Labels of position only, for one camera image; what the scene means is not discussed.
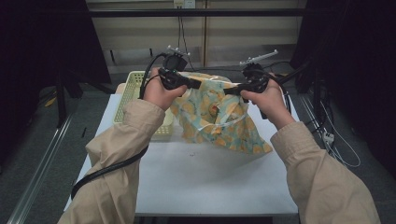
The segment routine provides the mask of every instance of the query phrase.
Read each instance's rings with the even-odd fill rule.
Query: beige jacket
[[[87,174],[139,153],[165,116],[158,106],[143,100],[133,100],[124,112],[123,124],[87,145],[92,162]],[[301,122],[284,127],[272,142],[288,169],[290,194],[303,223],[379,223],[368,189],[319,149]],[[137,161],[93,180],[78,191],[59,223],[133,223],[138,177]]]

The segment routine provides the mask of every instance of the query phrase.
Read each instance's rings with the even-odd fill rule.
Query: white table
[[[113,94],[97,130],[112,125],[120,101]],[[260,135],[269,142],[276,128],[263,120],[257,106],[249,115]],[[292,115],[298,120],[294,107]],[[140,162],[136,215],[141,217],[249,217],[296,214],[286,169],[275,151],[248,155],[209,143],[187,144],[175,120],[168,142],[151,142]],[[91,168],[87,156],[78,179]]]

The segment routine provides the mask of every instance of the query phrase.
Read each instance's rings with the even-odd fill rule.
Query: hand
[[[159,74],[158,70],[159,68],[152,68],[150,76],[157,76]],[[165,111],[169,108],[169,106],[171,106],[172,102],[178,96],[183,95],[186,90],[187,86],[181,86],[177,89],[169,91],[163,87],[160,77],[155,77],[148,83],[143,100],[149,101]]]
[[[264,92],[241,91],[241,95],[243,98],[250,100],[256,105],[278,130],[295,122],[294,118],[285,107],[281,89],[272,79],[269,80]]]

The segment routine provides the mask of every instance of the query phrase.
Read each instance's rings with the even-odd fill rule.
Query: wire
[[[180,27],[180,24],[181,24],[181,32],[182,32],[182,34],[183,34],[184,48],[186,49],[186,53],[188,54],[189,51],[187,50],[186,36],[184,36],[184,23],[183,23],[183,18],[182,18],[182,17],[179,17],[179,24],[178,24],[178,27]],[[191,63],[191,60],[190,60],[190,55],[187,55],[187,59],[189,60],[189,63],[190,63],[190,66],[191,66],[192,71],[194,72],[195,69],[194,69],[194,67],[192,66],[192,63]]]
[[[332,148],[328,142],[323,141],[323,144],[325,145],[327,152],[329,153],[329,155],[333,156],[336,160],[340,161],[341,163],[343,163],[344,166],[347,166],[346,162],[344,161],[344,159],[341,157],[340,152],[337,150],[337,148]]]
[[[146,82],[145,89],[146,89],[147,85],[149,84],[149,82],[150,82],[152,79],[154,79],[155,77],[158,77],[158,76],[159,76],[159,75],[155,75],[154,77],[149,78],[148,81]]]
[[[132,156],[131,158],[127,159],[126,161],[121,161],[121,162],[112,164],[112,165],[107,166],[107,167],[105,167],[105,168],[103,168],[101,170],[93,172],[90,175],[84,176],[73,187],[72,193],[71,193],[72,200],[74,199],[74,197],[76,196],[78,190],[81,189],[82,186],[88,184],[89,182],[93,181],[94,179],[96,179],[96,178],[98,178],[98,177],[100,177],[102,175],[108,174],[108,173],[110,173],[112,171],[118,170],[118,169],[120,169],[122,167],[125,167],[127,165],[130,165],[130,164],[140,160],[146,154],[148,148],[149,148],[149,146],[146,146],[145,148],[142,149],[142,151],[140,151],[138,154]]]
[[[347,142],[347,140],[345,140],[344,137],[335,129],[334,125],[333,125],[332,122],[330,121],[329,114],[327,113],[327,110],[326,110],[326,108],[324,107],[324,104],[323,104],[322,102],[320,102],[320,104],[322,105],[322,107],[323,107],[323,109],[324,109],[324,112],[326,113],[326,116],[328,117],[329,122],[330,122],[330,124],[332,125],[334,131],[337,133],[338,136],[340,136],[340,138],[349,146],[349,148],[350,148],[350,149],[352,150],[352,152],[355,154],[356,158],[358,159],[358,164],[357,164],[357,165],[351,165],[351,164],[347,163],[346,161],[344,161],[344,160],[342,159],[341,156],[339,156],[339,157],[337,156],[338,159],[341,160],[342,163],[344,163],[345,165],[348,165],[348,166],[350,166],[350,167],[358,167],[358,166],[360,166],[360,165],[361,165],[361,158],[359,157],[358,153],[356,153],[355,149],[354,149],[354,148]]]
[[[317,120],[317,119],[311,119],[311,120],[309,120],[309,121],[307,121],[307,122],[304,122],[304,125],[307,126],[307,125],[309,125],[310,123],[314,122],[315,120]]]
[[[324,98],[320,98],[320,101],[323,103],[324,109],[328,109],[329,110],[330,116],[328,117],[326,115],[323,115],[323,113],[320,113],[320,115],[321,116],[323,115],[324,118],[316,119],[316,120],[320,120],[320,125],[314,131],[312,131],[311,133],[315,133],[315,132],[319,131],[324,126],[324,124],[326,123],[326,119],[329,119],[329,121],[332,124],[334,124],[334,115],[333,115],[332,107],[331,107],[330,94],[329,94],[329,91],[327,89],[324,89],[324,90],[325,90]],[[329,131],[329,133],[334,134],[333,127],[331,127],[331,130]]]
[[[280,63],[288,63],[288,64],[290,64],[290,62],[286,62],[286,61],[284,61],[284,62],[276,62],[276,63],[271,63],[270,65],[264,66],[263,69],[270,68],[271,72],[274,73],[273,67],[275,65],[277,65],[277,64],[280,64]]]
[[[178,19],[178,37],[177,37],[177,47],[180,49],[180,36],[181,36],[181,32],[180,32],[180,29],[181,29],[181,26],[180,26],[180,24],[181,24],[181,22],[180,22],[180,18],[181,17],[178,17],[177,19]]]
[[[139,92],[139,99],[143,99],[143,95],[145,94],[145,90],[146,90],[146,79],[149,76],[149,70],[151,69],[151,66],[154,65],[155,61],[157,61],[157,59],[159,59],[160,57],[166,57],[166,53],[161,53],[158,54],[157,56],[155,56],[151,62],[148,64],[148,67],[146,68],[145,71],[145,75],[143,75],[142,78],[142,85],[140,86],[140,92]]]

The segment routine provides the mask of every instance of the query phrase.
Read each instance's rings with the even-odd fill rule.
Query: plastic bag
[[[187,142],[202,143],[206,140],[249,154],[272,150],[257,132],[248,114],[248,104],[241,96],[224,94],[223,89],[236,84],[226,77],[200,73],[182,75],[202,81],[199,90],[188,89],[170,107],[183,128],[182,137]]]

